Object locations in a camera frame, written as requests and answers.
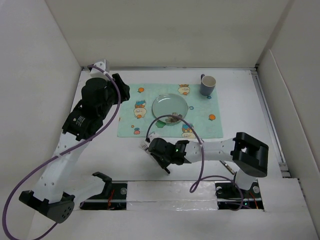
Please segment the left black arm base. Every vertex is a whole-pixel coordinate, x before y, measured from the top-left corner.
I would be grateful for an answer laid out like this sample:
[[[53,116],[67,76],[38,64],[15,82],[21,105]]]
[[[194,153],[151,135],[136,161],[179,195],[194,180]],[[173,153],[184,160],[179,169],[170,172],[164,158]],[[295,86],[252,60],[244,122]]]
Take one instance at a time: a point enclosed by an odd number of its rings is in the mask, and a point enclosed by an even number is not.
[[[83,201],[81,210],[107,210],[122,211],[127,209],[128,183],[125,181],[113,181],[111,177],[101,172],[92,174],[103,181],[103,190]]]

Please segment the fork with black handle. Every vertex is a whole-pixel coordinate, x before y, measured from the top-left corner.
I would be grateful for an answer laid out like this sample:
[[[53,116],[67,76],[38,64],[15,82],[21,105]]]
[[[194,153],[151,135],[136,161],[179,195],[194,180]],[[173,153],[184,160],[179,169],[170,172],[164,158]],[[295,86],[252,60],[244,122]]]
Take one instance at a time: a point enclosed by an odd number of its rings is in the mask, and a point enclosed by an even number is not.
[[[145,140],[143,140],[143,141],[140,142],[140,148],[141,148],[143,151],[145,151],[147,154],[150,153],[150,152],[149,152],[149,146],[150,146],[150,143],[147,142],[147,141],[145,141]]]

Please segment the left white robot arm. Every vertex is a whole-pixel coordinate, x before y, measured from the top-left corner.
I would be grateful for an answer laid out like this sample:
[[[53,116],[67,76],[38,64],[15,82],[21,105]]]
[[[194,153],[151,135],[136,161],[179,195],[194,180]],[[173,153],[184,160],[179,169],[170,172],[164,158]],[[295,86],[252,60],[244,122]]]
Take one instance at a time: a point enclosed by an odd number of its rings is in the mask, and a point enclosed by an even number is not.
[[[81,99],[62,126],[55,154],[32,190],[23,191],[19,200],[57,224],[63,223],[74,207],[86,199],[107,198],[112,191],[112,179],[97,171],[80,189],[66,190],[69,176],[80,155],[103,127],[112,106],[130,99],[130,87],[118,73],[112,81],[90,78],[81,89]]]

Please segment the green flower plate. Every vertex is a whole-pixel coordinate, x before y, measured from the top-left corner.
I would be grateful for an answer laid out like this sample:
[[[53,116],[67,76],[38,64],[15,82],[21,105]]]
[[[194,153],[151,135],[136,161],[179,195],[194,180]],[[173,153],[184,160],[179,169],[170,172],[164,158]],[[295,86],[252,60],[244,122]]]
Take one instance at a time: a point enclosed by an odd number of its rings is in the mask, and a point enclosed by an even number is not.
[[[186,100],[174,93],[159,95],[152,104],[152,113],[155,118],[169,115],[158,119],[161,124],[167,126],[174,126],[180,123],[180,119],[186,117],[188,109]]]

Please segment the purple ceramic mug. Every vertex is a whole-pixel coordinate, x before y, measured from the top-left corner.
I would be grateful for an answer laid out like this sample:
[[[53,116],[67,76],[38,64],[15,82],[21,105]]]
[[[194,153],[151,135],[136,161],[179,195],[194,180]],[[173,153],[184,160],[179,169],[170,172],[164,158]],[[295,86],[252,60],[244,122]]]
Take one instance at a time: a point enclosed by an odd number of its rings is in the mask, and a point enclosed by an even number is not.
[[[216,79],[212,76],[201,74],[200,76],[200,94],[209,96],[216,87]]]

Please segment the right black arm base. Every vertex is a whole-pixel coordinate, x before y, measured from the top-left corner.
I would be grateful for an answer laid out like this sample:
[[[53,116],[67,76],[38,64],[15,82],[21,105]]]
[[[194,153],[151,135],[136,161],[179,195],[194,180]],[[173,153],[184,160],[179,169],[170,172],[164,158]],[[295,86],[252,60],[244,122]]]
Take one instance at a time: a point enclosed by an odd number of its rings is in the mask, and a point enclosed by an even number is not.
[[[242,190],[241,192],[243,196],[241,209],[264,209],[261,191],[257,181],[254,181],[252,183],[249,190]],[[219,210],[236,210],[241,205],[241,194],[231,182],[216,181],[215,195],[217,198],[217,207]]]

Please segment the green cartoon placemat cloth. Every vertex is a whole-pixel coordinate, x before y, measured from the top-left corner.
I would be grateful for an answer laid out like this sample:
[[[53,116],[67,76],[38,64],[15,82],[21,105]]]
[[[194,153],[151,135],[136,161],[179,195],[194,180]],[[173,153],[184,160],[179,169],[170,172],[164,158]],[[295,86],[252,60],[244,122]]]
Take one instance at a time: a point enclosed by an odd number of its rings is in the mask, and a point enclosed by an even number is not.
[[[217,91],[204,96],[198,84],[130,84],[130,99],[119,111],[117,135],[194,139],[223,138]]]

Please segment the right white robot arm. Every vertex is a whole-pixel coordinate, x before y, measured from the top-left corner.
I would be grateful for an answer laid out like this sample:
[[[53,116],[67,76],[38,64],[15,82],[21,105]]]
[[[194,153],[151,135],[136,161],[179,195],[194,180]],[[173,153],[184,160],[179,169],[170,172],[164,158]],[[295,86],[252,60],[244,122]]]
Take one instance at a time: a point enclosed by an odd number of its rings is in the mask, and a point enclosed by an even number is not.
[[[234,138],[227,140],[201,143],[189,139],[171,143],[152,133],[144,149],[164,170],[169,165],[204,161],[236,164],[239,170],[231,191],[237,197],[247,194],[257,178],[268,175],[269,146],[245,132],[237,132]]]

